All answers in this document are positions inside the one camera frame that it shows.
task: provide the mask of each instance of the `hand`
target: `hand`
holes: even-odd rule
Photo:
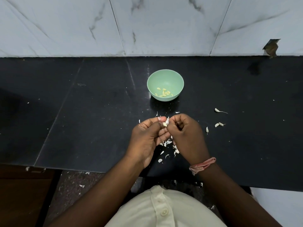
[[[151,162],[154,149],[170,137],[167,128],[163,126],[165,116],[147,119],[134,127],[125,156],[143,163],[146,168]]]
[[[167,130],[190,165],[202,163],[210,158],[202,129],[193,118],[186,114],[174,115],[169,119]]]

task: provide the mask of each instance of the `bowl rim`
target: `bowl rim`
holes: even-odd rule
[[[160,70],[157,70],[157,71],[153,72],[153,73],[148,77],[147,82],[146,82],[147,89],[149,90],[149,92],[150,92],[153,96],[162,99],[162,97],[156,96],[154,93],[152,93],[152,91],[150,91],[149,86],[148,86],[148,82],[149,82],[150,77],[151,77],[153,74],[155,74],[156,72],[159,72],[159,71],[173,71],[173,72],[175,72],[176,74],[178,74],[179,76],[181,76],[181,75],[180,75],[180,73],[178,73],[178,72],[176,72],[176,71],[174,71],[174,70],[171,70],[171,69],[160,69]],[[183,86],[182,86],[182,89],[180,90],[180,92],[179,92],[178,94],[176,94],[176,95],[179,95],[179,94],[181,93],[181,91],[183,90],[183,88],[184,88],[184,79],[183,79],[182,76],[181,76],[181,79],[182,79]]]

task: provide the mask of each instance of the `cream shirt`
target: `cream shirt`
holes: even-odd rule
[[[106,227],[226,225],[210,209],[182,192],[153,186],[121,206]]]

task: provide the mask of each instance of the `person's left arm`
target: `person's left arm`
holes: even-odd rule
[[[135,126],[125,156],[49,227],[106,225],[141,171],[149,165],[156,146],[170,137],[162,124],[165,121],[166,117],[162,116]]]

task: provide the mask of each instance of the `person's right hand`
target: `person's right hand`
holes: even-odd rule
[[[186,114],[174,115],[169,119],[167,130],[177,149],[190,165],[202,163],[210,158],[202,129],[193,118]]]

